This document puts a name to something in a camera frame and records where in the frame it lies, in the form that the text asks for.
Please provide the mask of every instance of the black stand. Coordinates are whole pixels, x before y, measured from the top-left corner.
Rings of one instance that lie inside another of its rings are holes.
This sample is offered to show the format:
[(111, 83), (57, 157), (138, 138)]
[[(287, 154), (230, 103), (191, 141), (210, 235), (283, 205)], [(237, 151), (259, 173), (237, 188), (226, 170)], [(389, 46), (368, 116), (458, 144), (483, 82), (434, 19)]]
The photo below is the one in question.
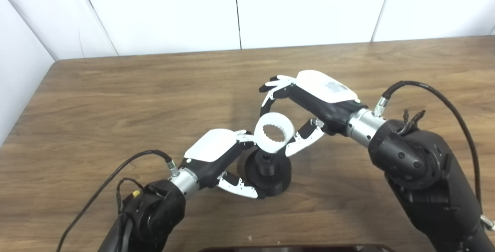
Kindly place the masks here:
[(265, 191), (267, 196), (284, 192), (290, 185), (292, 174), (290, 160), (284, 153), (285, 149), (276, 154), (255, 150), (244, 165), (246, 180)]

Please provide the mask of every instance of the robotic hand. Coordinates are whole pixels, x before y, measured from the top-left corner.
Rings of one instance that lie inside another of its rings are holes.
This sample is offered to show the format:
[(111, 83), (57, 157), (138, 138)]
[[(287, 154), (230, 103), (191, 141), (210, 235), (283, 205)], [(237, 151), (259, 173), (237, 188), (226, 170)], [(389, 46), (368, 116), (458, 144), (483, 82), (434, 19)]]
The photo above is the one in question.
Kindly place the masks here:
[[(348, 136), (367, 148), (371, 162), (384, 171), (412, 224), (437, 252), (495, 252), (485, 233), (485, 228), (495, 229), (494, 223), (481, 214), (480, 203), (452, 150), (438, 134), (417, 127), (424, 111), (411, 121), (407, 111), (404, 121), (381, 117), (393, 91), (406, 84), (425, 88), (451, 105), (428, 85), (401, 81), (384, 93), (371, 111), (345, 85), (321, 72), (305, 70), (296, 78), (278, 75), (261, 86), (260, 92), (267, 92), (261, 115), (270, 111), (276, 99), (288, 97), (317, 117), (309, 122), (313, 131)], [(462, 118), (455, 108), (452, 111), (464, 130)]]
[(246, 130), (208, 131), (189, 148), (179, 168), (167, 162), (172, 176), (149, 183), (123, 201), (99, 252), (161, 252), (172, 229), (184, 218), (186, 200), (205, 187), (263, 199), (265, 194), (225, 169), (253, 146)]

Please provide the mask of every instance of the black object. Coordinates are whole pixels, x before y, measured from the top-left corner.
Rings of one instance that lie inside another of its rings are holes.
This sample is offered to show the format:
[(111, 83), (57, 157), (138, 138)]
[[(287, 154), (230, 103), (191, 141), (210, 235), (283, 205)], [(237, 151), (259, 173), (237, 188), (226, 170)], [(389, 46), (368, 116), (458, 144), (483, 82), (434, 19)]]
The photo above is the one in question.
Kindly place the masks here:
[(481, 225), (481, 206), (444, 139), (419, 129), (399, 136), (400, 127), (387, 121), (368, 152), (414, 227), (437, 252), (495, 252)]
[(115, 176), (117, 176), (117, 174), (120, 173), (120, 171), (122, 171), (122, 169), (124, 169), (124, 167), (127, 166), (130, 162), (133, 162), (134, 160), (136, 160), (136, 159), (138, 159), (138, 158), (140, 158), (140, 157), (142, 157), (144, 155), (148, 155), (148, 154), (158, 155), (161, 158), (165, 159), (165, 162), (166, 163), (172, 161), (172, 158), (170, 156), (168, 156), (168, 154), (166, 154), (165, 152), (163, 152), (161, 150), (154, 149), (154, 150), (145, 150), (145, 151), (136, 153), (135, 155), (129, 157), (122, 164), (120, 164), (120, 166), (118, 166), (117, 169), (115, 169), (115, 171), (113, 171), (113, 173), (96, 190), (96, 192), (94, 192), (93, 196), (84, 205), (83, 209), (81, 209), (81, 211), (77, 214), (77, 216), (74, 218), (74, 220), (72, 220), (72, 222), (69, 224), (69, 226), (67, 226), (67, 229), (65, 229), (64, 233), (60, 237), (60, 241), (58, 242), (58, 246), (57, 246), (56, 252), (60, 252), (61, 251), (63, 242), (65, 241), (65, 238), (67, 237), (67, 235), (69, 234), (69, 232), (71, 231), (71, 229), (74, 227), (74, 225), (76, 225), (76, 223), (79, 221), (79, 219), (81, 219), (81, 217), (84, 215), (84, 213), (86, 212), (86, 210), (88, 210), (88, 208), (91, 206), (91, 204), (94, 202), (94, 200), (96, 200), (96, 198), (98, 197), (98, 195), (113, 180), (113, 178), (115, 178)]
[(447, 106), (447, 108), (449, 108), (449, 110), (452, 111), (452, 113), (456, 117), (456, 120), (458, 121), (461, 129), (463, 130), (464, 136), (466, 137), (466, 140), (469, 145), (469, 149), (471, 150), (471, 157), (473, 158), (473, 167), (474, 167), (474, 189), (476, 192), (476, 199), (478, 199), (478, 203), (481, 206), (481, 212), (483, 212), (483, 203), (481, 203), (481, 174), (480, 174), (480, 161), (478, 158), (478, 152), (476, 150), (476, 145), (474, 144), (473, 137), (471, 136), (467, 124), (464, 121), (463, 117), (461, 116), (460, 112), (456, 109), (456, 106), (454, 106), (452, 102), (450, 102), (449, 99), (447, 99), (447, 97), (445, 97), (440, 91), (434, 89), (432, 86), (429, 86), (428, 84), (417, 81), (399, 81), (393, 84), (392, 86), (390, 86), (382, 94), (382, 98), (389, 100), (392, 97), (392, 94), (403, 86), (417, 86), (425, 90), (428, 90), (429, 92), (433, 93), (433, 95), (435, 95), (438, 99), (440, 99), (440, 101), (445, 106)]
[(148, 184), (145, 191), (124, 201), (98, 252), (161, 252), (168, 235), (184, 218), (186, 199), (169, 180)]
[(285, 156), (285, 148), (276, 154), (255, 150), (244, 165), (248, 183), (263, 190), (267, 196), (276, 196), (290, 185), (292, 165)]

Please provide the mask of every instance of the white ring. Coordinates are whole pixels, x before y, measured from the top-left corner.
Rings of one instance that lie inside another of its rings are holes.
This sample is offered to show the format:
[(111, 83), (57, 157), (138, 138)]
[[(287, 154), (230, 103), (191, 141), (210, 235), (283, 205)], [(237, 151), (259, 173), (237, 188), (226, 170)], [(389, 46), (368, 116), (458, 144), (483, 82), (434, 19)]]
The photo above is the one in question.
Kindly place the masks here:
[[(273, 125), (283, 133), (283, 142), (270, 139), (263, 130), (263, 127)], [(277, 153), (295, 135), (295, 128), (290, 119), (280, 113), (267, 113), (261, 116), (254, 129), (254, 142), (260, 149), (268, 153)]]

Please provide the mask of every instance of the black joint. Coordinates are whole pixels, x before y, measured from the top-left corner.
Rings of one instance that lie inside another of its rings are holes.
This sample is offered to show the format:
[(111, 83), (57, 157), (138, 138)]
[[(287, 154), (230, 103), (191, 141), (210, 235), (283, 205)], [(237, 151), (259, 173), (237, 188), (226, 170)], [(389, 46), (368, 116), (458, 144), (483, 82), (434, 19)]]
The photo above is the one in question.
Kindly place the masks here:
[(272, 88), (274, 88), (274, 86), (266, 86), (266, 85), (263, 85), (263, 86), (260, 86), (258, 91), (259, 92), (267, 92), (268, 90), (271, 90)]
[(272, 99), (268, 99), (267, 102), (265, 103), (265, 106), (263, 106), (261, 108), (261, 111), (259, 113), (259, 116), (263, 116), (264, 114), (266, 113), (269, 113), (270, 112), (270, 109), (272, 108), (272, 105), (274, 104), (275, 102), (275, 99), (272, 100)]
[(239, 177), (230, 172), (227, 172), (223, 179), (225, 179), (226, 182), (232, 184), (233, 186), (237, 186), (239, 184)]
[(297, 132), (303, 139), (308, 139), (315, 131), (316, 127), (308, 120)]
[(254, 187), (254, 190), (256, 190), (256, 193), (258, 194), (258, 199), (265, 199), (266, 198), (266, 192), (259, 189), (258, 187)]
[(290, 92), (290, 86), (286, 86), (285, 88), (282, 88), (280, 90), (277, 90), (273, 93), (273, 98), (275, 99), (282, 99), (282, 98), (287, 98)]

